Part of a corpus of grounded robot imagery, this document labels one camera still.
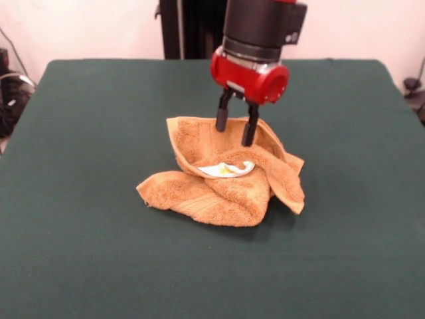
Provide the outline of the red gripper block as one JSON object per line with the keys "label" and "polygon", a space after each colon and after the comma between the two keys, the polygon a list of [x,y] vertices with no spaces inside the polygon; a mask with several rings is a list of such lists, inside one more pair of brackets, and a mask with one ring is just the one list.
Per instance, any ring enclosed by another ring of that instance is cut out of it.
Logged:
{"label": "red gripper block", "polygon": [[258,63],[232,56],[219,47],[211,59],[211,74],[224,88],[218,103],[215,128],[224,132],[228,120],[228,103],[234,90],[243,95],[248,105],[248,121],[244,127],[242,145],[253,144],[259,119],[259,105],[275,103],[285,92],[289,70],[281,62]]}

